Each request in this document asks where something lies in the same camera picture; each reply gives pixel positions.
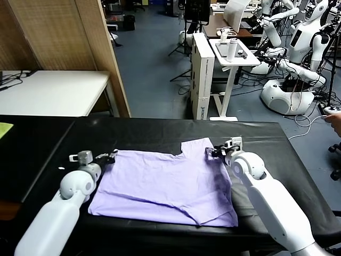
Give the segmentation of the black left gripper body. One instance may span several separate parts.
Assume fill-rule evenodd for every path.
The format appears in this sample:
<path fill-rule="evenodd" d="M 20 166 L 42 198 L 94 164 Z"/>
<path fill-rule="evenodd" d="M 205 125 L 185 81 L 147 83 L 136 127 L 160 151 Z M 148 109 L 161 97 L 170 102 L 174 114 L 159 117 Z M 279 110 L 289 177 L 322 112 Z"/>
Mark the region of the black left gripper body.
<path fill-rule="evenodd" d="M 107 158 L 106 154 L 101 154 L 93 160 L 93 163 L 97 164 L 99 167 L 105 167 L 107 165 L 113 164 L 113 163 L 105 163 L 104 160 L 106 158 Z"/>

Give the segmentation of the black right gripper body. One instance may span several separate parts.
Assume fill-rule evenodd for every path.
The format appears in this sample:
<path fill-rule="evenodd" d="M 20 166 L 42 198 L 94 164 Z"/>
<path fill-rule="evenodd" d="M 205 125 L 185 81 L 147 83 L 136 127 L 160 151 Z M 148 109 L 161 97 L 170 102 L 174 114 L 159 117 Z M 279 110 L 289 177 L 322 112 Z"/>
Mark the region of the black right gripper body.
<path fill-rule="evenodd" d="M 218 157 L 222 160 L 225 159 L 225 157 L 228 155 L 229 152 L 231 152 L 232 149 L 228 148 L 224 145 L 219 145 L 214 147 L 214 157 Z"/>

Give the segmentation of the person's hand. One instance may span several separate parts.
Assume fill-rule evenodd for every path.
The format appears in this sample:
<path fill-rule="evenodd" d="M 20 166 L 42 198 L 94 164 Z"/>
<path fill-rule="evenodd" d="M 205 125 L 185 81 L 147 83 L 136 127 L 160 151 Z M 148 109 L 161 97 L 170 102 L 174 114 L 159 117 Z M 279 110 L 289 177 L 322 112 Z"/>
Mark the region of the person's hand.
<path fill-rule="evenodd" d="M 333 127 L 340 126 L 341 124 L 341 113 L 330 114 L 324 119 L 327 123 L 330 123 Z"/>

